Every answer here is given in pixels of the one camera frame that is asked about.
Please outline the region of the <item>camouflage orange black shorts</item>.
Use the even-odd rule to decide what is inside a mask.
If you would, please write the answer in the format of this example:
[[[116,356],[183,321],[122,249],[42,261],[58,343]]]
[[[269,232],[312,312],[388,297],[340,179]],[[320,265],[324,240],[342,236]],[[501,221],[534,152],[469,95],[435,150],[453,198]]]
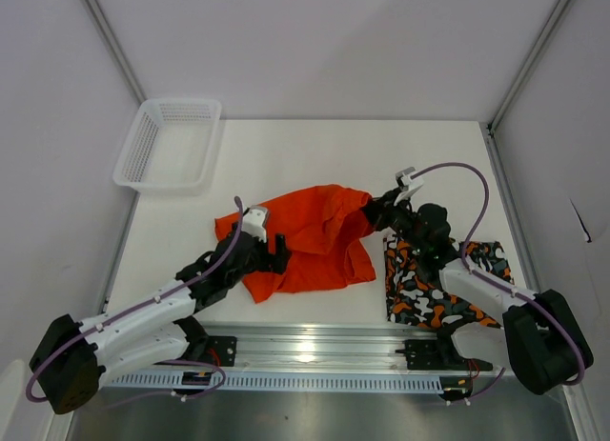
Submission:
[[[392,323],[438,330],[463,320],[484,327],[499,323],[471,302],[450,294],[437,284],[424,283],[416,275],[412,247],[389,232],[383,238],[386,317]]]

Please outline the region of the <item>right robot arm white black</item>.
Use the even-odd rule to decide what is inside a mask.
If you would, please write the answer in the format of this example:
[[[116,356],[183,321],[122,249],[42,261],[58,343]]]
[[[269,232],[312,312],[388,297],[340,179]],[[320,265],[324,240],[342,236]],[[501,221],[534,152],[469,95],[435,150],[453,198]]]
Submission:
[[[557,291],[513,284],[506,261],[485,243],[458,243],[448,212],[413,209],[391,190],[362,207],[384,239],[385,290],[392,322],[430,329],[446,368],[477,360],[511,371],[534,394],[579,384],[593,353]]]

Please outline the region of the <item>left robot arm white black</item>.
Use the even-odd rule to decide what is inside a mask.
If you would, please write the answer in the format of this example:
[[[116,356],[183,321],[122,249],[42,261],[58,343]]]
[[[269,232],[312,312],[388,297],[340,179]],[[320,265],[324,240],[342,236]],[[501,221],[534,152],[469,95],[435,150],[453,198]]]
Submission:
[[[232,231],[165,287],[122,311],[80,321],[68,314],[54,319],[30,359],[26,398],[65,414],[122,374],[157,363],[199,363],[207,352],[207,334],[195,315],[249,274],[284,273],[290,257],[282,234],[269,246],[245,231]]]

